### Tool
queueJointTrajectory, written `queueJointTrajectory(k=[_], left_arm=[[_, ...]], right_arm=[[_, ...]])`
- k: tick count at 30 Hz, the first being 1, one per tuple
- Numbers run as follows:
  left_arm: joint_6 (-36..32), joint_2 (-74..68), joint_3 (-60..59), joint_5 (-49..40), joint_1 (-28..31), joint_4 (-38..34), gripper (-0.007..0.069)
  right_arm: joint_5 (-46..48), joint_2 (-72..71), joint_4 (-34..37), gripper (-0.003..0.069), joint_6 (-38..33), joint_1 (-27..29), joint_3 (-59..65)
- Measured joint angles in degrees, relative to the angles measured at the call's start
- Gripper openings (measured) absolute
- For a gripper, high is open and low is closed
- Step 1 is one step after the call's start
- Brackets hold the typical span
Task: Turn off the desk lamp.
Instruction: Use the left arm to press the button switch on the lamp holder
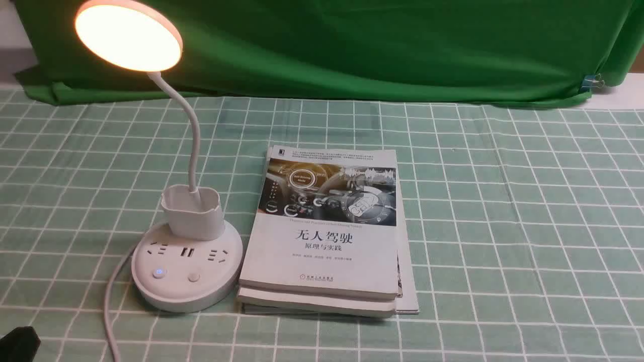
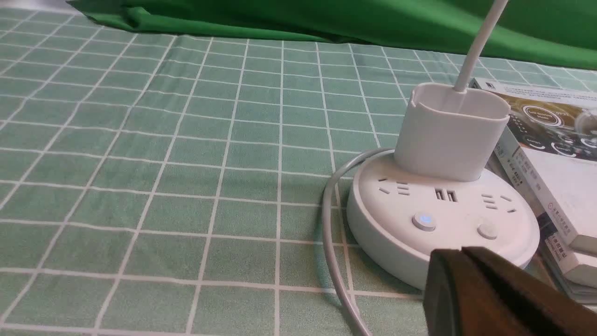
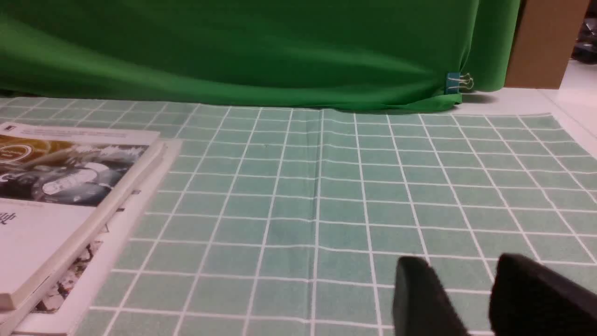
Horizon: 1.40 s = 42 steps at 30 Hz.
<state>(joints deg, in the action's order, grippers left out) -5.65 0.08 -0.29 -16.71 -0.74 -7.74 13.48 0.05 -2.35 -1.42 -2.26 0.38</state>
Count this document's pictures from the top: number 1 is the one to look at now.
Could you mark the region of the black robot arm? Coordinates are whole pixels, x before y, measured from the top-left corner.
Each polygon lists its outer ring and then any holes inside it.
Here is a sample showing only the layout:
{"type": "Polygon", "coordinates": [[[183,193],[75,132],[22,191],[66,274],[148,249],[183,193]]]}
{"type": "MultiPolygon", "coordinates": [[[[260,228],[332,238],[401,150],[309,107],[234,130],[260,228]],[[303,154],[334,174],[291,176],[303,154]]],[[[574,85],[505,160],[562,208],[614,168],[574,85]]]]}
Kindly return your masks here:
{"type": "Polygon", "coordinates": [[[1,339],[1,361],[34,361],[39,346],[34,327],[16,327],[1,339]]]}

